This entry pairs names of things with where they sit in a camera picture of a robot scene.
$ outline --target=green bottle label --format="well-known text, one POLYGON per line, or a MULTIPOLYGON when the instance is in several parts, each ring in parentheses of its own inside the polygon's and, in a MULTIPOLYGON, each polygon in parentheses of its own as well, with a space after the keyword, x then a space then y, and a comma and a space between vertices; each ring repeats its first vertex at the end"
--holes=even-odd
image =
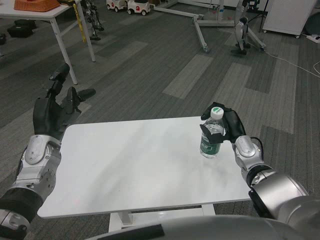
POLYGON ((220 150, 221 143, 210 144, 204 137, 201 138, 200 149, 203 153, 208 155, 216 155, 220 150))

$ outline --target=black bag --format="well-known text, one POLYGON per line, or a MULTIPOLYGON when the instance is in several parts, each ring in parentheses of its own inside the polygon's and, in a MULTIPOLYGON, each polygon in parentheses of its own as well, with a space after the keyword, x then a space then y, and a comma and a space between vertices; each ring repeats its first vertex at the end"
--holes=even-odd
POLYGON ((28 26, 12 26, 7 31, 12 38, 27 38, 33 34, 32 29, 28 26))
POLYGON ((20 19, 20 20, 15 20, 14 24, 16 26, 23 26, 23 27, 30 27, 31 29, 36 29, 36 22, 34 20, 24 20, 24 19, 20 19))
POLYGON ((6 43, 6 35, 3 33, 0 33, 0 45, 3 45, 6 43))

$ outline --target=table leg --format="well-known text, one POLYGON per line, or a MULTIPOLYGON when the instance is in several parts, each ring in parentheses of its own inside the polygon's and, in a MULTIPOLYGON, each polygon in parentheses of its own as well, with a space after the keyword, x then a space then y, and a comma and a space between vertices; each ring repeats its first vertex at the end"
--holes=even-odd
POLYGON ((80 20, 81 20, 81 23, 82 23, 82 28, 83 28, 84 35, 85 35, 85 38, 86 38, 86 42, 88 44, 88 48, 89 48, 89 52, 90 52, 90 55, 91 55, 92 62, 95 62, 96 61, 96 56, 95 56, 94 50, 92 49, 91 40, 90 40, 90 36, 89 36, 89 33, 88 33, 87 24, 86 24, 84 13, 82 11, 82 7, 81 7, 81 2, 80 1, 76 4, 76 7, 78 9, 79 17, 80 17, 80 20))
POLYGON ((76 79, 76 75, 75 75, 75 72, 74 72, 74 69, 71 65, 71 62, 70 62, 70 59, 68 57, 68 54, 67 54, 67 50, 65 48, 65 44, 64 44, 64 41, 62 40, 62 36, 61 36, 61 32, 60 32, 60 29, 58 27, 58 24, 57 24, 57 21, 55 18, 52 18, 50 20, 50 23, 51 23, 51 26, 52 26, 52 29, 54 31, 54 34, 55 34, 55 37, 56 37, 56 40, 58 41, 58 44, 59 44, 59 47, 61 49, 61 52, 62 52, 62 55, 63 55, 63 58, 64 58, 64 61, 70 66, 70 76, 72 78, 72 81, 75 85, 78 84, 78 81, 76 79))
POLYGON ((203 211, 203 216, 215 216, 215 208, 213 204, 205 204, 201 205, 202 211, 203 211))
POLYGON ((150 212, 118 212, 111 213, 109 232, 118 231, 128 227, 137 227, 151 223, 161 223, 165 220, 188 218, 188 217, 201 217, 201 216, 214 216, 215 209, 213 204, 205 204, 198 208, 166 210, 166 211, 150 211, 150 212))
POLYGON ((123 225, 131 225, 132 224, 132 214, 131 212, 122 211, 118 212, 119 218, 122 221, 123 225))

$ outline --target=office table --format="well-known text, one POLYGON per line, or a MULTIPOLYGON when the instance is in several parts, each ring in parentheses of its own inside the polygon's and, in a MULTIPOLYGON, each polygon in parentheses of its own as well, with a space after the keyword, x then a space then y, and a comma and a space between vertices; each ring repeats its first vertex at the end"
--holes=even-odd
MULTIPOLYGON (((96 61, 96 57, 91 45, 90 36, 88 33, 88 28, 86 25, 84 13, 81 7, 81 0, 75 0, 76 7, 78 9, 79 17, 82 23, 83 32, 86 38, 86 42, 88 44, 90 56, 93 62, 96 61)), ((25 20, 41 20, 41 21, 50 21, 52 29, 54 31, 56 40, 58 41, 59 47, 61 49, 64 61, 70 66, 70 75, 72 78, 72 81, 74 84, 78 84, 78 81, 76 79, 76 75, 74 72, 74 69, 72 68, 70 59, 68 57, 66 47, 64 45, 64 42, 62 40, 62 36, 66 34, 68 31, 70 31, 74 26, 78 24, 77 21, 75 21, 72 25, 67 27, 65 30, 60 31, 59 26, 56 21, 56 17, 68 10, 69 8, 72 8, 71 6, 67 5, 60 5, 57 8, 54 8, 50 11, 46 12, 36 12, 36 11, 21 11, 21 10, 14 10, 15 1, 14 0, 1 0, 0 4, 0 18, 4 19, 25 19, 25 20)))
POLYGON ((42 218, 111 213, 109 231, 161 219, 214 215, 249 200, 230 142, 200 152, 200 117, 77 124, 66 129, 42 218), (200 208, 131 213, 186 206, 200 208))

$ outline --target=orange basket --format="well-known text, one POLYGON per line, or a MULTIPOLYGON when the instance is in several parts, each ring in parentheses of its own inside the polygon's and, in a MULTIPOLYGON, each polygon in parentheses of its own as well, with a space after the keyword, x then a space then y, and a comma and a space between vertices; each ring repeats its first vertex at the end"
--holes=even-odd
POLYGON ((15 0, 14 9, 32 12, 47 12, 59 7, 57 0, 15 0))

